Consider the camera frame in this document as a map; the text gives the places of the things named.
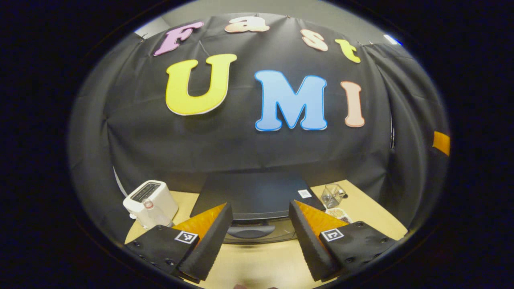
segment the clear glass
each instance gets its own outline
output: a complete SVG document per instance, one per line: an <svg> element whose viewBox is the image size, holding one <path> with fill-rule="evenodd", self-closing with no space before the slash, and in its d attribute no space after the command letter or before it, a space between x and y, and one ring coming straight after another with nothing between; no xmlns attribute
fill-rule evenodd
<svg viewBox="0 0 514 289"><path fill-rule="evenodd" d="M325 204L327 209L332 209L341 203L341 200L346 197L346 192L338 184L327 184L323 193L321 194L321 201Z"/></svg>

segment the letter u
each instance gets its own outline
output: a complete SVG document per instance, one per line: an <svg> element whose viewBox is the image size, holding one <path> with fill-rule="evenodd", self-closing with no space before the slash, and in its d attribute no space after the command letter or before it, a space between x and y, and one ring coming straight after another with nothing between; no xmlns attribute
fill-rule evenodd
<svg viewBox="0 0 514 289"><path fill-rule="evenodd" d="M218 54L207 58L206 62L212 65L211 84L204 95L195 97L188 94L188 85L191 69L198 65L198 61L185 60L168 67L168 108L178 115L195 115L207 113L218 107L227 95L230 63L236 59L237 56L234 54Z"/></svg>

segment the blue letter m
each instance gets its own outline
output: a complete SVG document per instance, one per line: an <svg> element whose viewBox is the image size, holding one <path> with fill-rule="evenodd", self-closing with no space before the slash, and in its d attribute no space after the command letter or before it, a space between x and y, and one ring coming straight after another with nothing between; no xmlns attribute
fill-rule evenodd
<svg viewBox="0 0 514 289"><path fill-rule="evenodd" d="M262 116L255 123L258 131L277 131L282 122L277 118L277 106L287 126L296 126L302 111L305 117L300 122L304 130L324 130L326 121L323 115L323 89L326 81L317 76L307 76L303 79L298 92L280 71L261 70L255 73L255 78L262 83Z"/></svg>

